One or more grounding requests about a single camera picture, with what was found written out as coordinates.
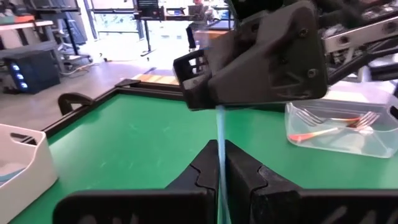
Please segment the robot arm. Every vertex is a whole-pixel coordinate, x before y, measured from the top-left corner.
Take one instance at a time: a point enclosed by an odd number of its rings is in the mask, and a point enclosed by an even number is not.
[[[396,12],[364,19],[358,18],[366,10],[363,4],[355,4],[360,12],[333,4],[328,10],[334,11],[322,16],[310,1],[293,2],[272,13],[241,13],[246,17],[238,16],[235,30],[212,40],[206,49],[176,59],[174,70],[188,107],[250,107],[322,98],[329,85],[378,57],[398,52],[390,49],[398,45]],[[322,28],[335,24],[354,28],[329,37],[320,34]],[[360,57],[328,73],[325,55],[359,46],[366,48]],[[202,63],[191,65],[195,58]],[[200,67],[207,69],[196,72]]]

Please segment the green tabletop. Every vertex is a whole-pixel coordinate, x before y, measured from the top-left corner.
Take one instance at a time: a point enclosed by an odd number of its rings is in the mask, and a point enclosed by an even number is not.
[[[12,223],[51,223],[64,196],[84,189],[164,188],[210,139],[214,111],[184,102],[116,95],[49,139],[59,179]],[[398,188],[398,157],[378,159],[306,149],[286,140],[284,115],[226,113],[226,137],[305,188]]]

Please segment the white plastic tray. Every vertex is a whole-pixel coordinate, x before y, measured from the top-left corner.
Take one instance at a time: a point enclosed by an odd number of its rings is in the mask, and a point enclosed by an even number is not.
[[[30,136],[36,145],[11,138]],[[10,222],[57,180],[45,133],[0,124],[0,223]]]

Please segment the red-handled fork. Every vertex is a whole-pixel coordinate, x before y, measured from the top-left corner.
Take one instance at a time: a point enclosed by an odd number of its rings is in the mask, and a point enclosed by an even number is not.
[[[356,118],[320,118],[305,108],[298,109],[296,115],[310,126],[323,124],[327,121],[344,121],[348,124],[351,124],[353,121],[359,121],[361,119],[361,116]]]
[[[347,128],[355,128],[356,131],[362,130],[364,128],[367,128],[368,126],[372,125],[373,122],[375,122],[380,115],[378,115],[375,112],[367,112],[364,116],[360,117],[359,120],[347,125]],[[305,133],[305,134],[290,134],[287,137],[296,142],[301,142],[301,141],[306,141],[311,138],[317,137],[322,134],[326,133],[332,133],[333,131],[337,131],[339,129],[342,129],[343,127],[335,127],[335,128],[330,128],[326,129],[323,131],[315,131],[312,133]]]

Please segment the screw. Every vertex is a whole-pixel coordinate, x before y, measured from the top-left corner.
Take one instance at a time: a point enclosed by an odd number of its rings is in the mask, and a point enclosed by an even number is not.
[[[318,70],[313,68],[313,69],[310,69],[307,72],[307,75],[308,75],[309,78],[313,78],[313,77],[315,77],[317,75],[317,73],[318,73]]]
[[[397,30],[397,24],[395,22],[388,22],[383,27],[383,32],[385,34],[391,34]]]
[[[301,38],[306,37],[308,34],[308,29],[301,29],[300,32],[298,32],[298,36]]]
[[[338,42],[340,44],[348,44],[349,43],[349,37],[348,36],[342,36],[339,38]]]
[[[282,57],[282,58],[280,59],[280,63],[281,63],[282,65],[287,64],[287,59],[284,58],[284,57]]]
[[[253,24],[253,26],[251,26],[251,32],[255,32],[257,30],[259,30],[260,24]]]

